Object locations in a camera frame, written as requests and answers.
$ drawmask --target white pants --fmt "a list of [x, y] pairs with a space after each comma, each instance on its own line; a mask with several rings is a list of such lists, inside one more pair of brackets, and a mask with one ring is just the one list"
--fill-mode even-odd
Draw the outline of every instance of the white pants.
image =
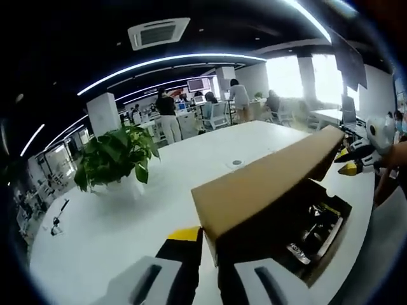
[[181, 141], [181, 131], [176, 116], [161, 116], [161, 125], [168, 144]]

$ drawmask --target window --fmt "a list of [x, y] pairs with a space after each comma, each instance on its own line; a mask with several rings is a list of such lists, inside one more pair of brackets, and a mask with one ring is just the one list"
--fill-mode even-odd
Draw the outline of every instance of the window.
[[300, 67], [297, 56], [267, 60], [268, 88], [280, 97], [303, 97]]
[[[315, 74], [315, 93], [322, 103], [342, 105], [343, 93], [342, 74], [336, 68], [334, 55], [312, 55], [312, 65]], [[347, 87], [348, 96], [355, 102], [355, 109], [359, 110], [359, 92]]]

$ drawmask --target robotic arm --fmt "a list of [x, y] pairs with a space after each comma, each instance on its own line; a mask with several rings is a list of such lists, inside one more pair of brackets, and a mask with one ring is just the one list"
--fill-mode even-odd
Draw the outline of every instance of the robotic arm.
[[334, 160], [335, 163], [349, 162], [339, 169], [342, 175], [355, 176], [358, 173], [374, 172], [375, 165], [390, 152], [396, 129], [391, 118], [369, 118], [366, 122], [366, 139], [353, 142], [344, 148]]

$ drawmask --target white pillar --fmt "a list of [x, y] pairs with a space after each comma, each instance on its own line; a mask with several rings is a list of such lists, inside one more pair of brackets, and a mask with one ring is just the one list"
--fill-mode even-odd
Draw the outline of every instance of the white pillar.
[[317, 95], [315, 93], [315, 74], [311, 57], [298, 57], [301, 82], [303, 83], [304, 100], [310, 110], [314, 110]]
[[226, 100], [224, 93], [230, 89], [230, 80], [236, 78], [234, 67], [220, 67], [216, 69], [221, 100]]
[[112, 93], [99, 95], [86, 104], [95, 137], [121, 128], [119, 112]]

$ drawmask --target face mask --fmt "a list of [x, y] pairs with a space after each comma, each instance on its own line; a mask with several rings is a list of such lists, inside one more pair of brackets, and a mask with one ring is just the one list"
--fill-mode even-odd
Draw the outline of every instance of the face mask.
[[403, 132], [401, 121], [396, 121], [396, 130], [399, 132]]

